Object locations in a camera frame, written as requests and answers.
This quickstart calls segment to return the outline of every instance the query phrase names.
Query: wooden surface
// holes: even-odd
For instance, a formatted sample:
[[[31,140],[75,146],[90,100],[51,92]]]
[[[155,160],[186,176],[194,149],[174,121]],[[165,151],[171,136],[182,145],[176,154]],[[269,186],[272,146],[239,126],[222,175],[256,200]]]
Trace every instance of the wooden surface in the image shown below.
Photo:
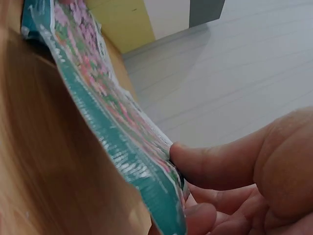
[[[54,65],[20,39],[20,10],[21,1],[0,1],[0,235],[147,234],[139,194]]]

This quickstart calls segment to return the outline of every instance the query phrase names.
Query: white floor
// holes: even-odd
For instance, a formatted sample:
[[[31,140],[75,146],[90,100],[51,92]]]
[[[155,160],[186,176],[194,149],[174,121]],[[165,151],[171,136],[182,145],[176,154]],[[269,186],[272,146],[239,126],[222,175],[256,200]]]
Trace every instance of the white floor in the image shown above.
[[[219,20],[124,58],[172,141],[232,141],[313,104],[313,0],[226,0]]]

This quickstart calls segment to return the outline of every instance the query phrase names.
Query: seed packet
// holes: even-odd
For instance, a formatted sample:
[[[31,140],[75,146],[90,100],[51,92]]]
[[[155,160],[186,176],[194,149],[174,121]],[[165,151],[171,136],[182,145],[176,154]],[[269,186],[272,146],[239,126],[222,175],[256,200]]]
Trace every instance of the seed packet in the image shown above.
[[[23,30],[25,38],[32,32],[49,47],[81,115],[120,174],[140,191],[161,234],[186,234],[186,184],[169,160],[172,142],[119,86],[100,25],[83,0],[26,0]]]

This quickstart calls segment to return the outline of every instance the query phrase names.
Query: yellow panel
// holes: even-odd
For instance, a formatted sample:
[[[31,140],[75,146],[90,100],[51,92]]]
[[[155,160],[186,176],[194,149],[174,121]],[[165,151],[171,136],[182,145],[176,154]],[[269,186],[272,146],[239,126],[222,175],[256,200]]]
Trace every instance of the yellow panel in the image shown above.
[[[125,53],[155,41],[143,0],[102,1],[103,4],[90,10],[120,52]],[[89,2],[96,5],[99,0],[88,0],[87,5]]]

